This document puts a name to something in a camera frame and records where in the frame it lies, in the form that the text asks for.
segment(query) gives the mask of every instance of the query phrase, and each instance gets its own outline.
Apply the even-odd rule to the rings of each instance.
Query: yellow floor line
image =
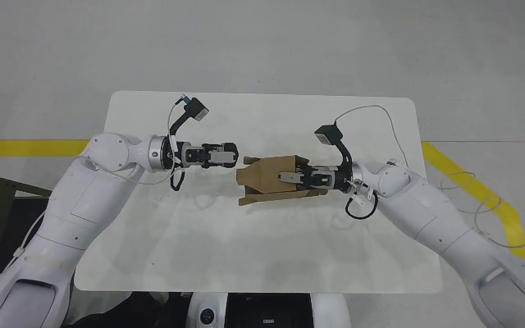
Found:
[[[89,140],[0,140],[0,156],[76,156]]]
[[[444,175],[465,172],[463,168],[452,162],[452,160],[428,142],[423,141],[421,145],[425,160]],[[449,178],[457,185],[461,185],[463,190],[480,203],[488,198],[493,198],[491,201],[486,202],[485,205],[487,208],[491,208],[498,203],[498,198],[494,197],[497,196],[497,194],[488,189],[480,181],[476,179],[472,180],[470,175],[449,175]],[[507,243],[509,243],[510,246],[525,244],[525,235],[523,234],[523,228],[519,221],[518,212],[516,212],[509,203],[502,199],[501,205],[492,212],[500,218],[505,236],[507,237]],[[525,248],[511,249],[510,252],[517,257],[525,258]]]
[[[80,154],[88,142],[89,140],[0,140],[0,156],[73,157]],[[428,142],[422,142],[421,145],[425,160],[444,175],[465,171]],[[470,175],[452,175],[450,179],[457,185],[465,185],[462,188],[478,202],[495,196],[495,193],[480,181],[471,181]],[[497,198],[494,198],[487,202],[486,206],[490,208],[496,203]],[[493,212],[501,220],[509,245],[525,244],[525,235],[516,210],[503,200]],[[525,248],[512,249],[511,253],[525,258]]]

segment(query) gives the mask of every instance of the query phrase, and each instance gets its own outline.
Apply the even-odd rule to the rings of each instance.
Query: cardboard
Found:
[[[243,163],[248,166],[237,170],[237,184],[244,186],[244,197],[239,199],[239,206],[256,202],[320,196],[328,193],[326,189],[298,190],[296,184],[279,181],[279,173],[295,172],[298,165],[308,164],[306,158],[297,155],[244,157]]]

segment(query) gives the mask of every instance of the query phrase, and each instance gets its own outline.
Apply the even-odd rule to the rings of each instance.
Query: tabletop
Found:
[[[339,165],[335,147],[313,134],[342,112],[382,105],[390,113],[409,167],[425,176],[418,121],[407,98],[291,94],[191,93],[209,110],[177,133],[193,145],[234,142],[242,157],[296,154],[311,165]],[[140,138],[167,133],[182,92],[114,93],[106,132]],[[176,107],[175,120],[182,107]],[[378,108],[338,120],[354,160],[402,160],[388,116]],[[146,173],[141,181],[166,173]],[[89,246],[75,274],[83,290],[289,293],[436,293],[439,258],[403,235],[379,211],[346,216],[348,195],[239,207],[235,170],[193,166],[181,191],[169,183],[137,185],[117,219]],[[369,207],[352,203],[351,212]]]

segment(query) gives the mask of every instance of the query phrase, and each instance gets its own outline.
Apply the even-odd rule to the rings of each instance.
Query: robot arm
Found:
[[[487,327],[524,325],[525,267],[517,258],[467,225],[450,199],[420,175],[396,161],[367,165],[351,162],[335,124],[322,126],[316,136],[341,151],[342,164],[297,167],[296,172],[281,172],[281,181],[305,189],[338,189],[354,193],[352,197],[374,197],[388,220],[458,272],[477,315]],[[348,204],[346,210],[358,219],[371,215],[353,216]]]
[[[365,184],[372,181],[368,185],[379,195],[377,208],[383,215],[458,272],[487,327],[523,326],[525,267],[515,257],[467,225],[438,188],[399,164],[371,173],[354,163],[354,178],[360,176]]]
[[[202,112],[208,112],[195,98],[183,100],[191,108],[185,107],[184,120],[176,122],[179,126],[189,117],[200,121]],[[56,328],[62,324],[77,263],[121,212],[144,171],[195,165],[231,167],[239,156],[233,143],[194,147],[181,142],[175,151],[179,161],[174,165],[175,148],[170,142],[169,136],[153,135],[141,141],[107,133],[89,141],[53,190],[35,236],[17,250],[17,259],[0,275],[0,327]],[[129,173],[116,176],[118,171]]]

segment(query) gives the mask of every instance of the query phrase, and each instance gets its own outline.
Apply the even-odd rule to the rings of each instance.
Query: floor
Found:
[[[0,139],[89,139],[122,89],[407,97],[422,140],[525,213],[523,14],[521,0],[6,0]],[[0,175],[52,189],[70,162],[2,157]],[[481,326],[442,271],[438,294],[349,295],[353,326]]]

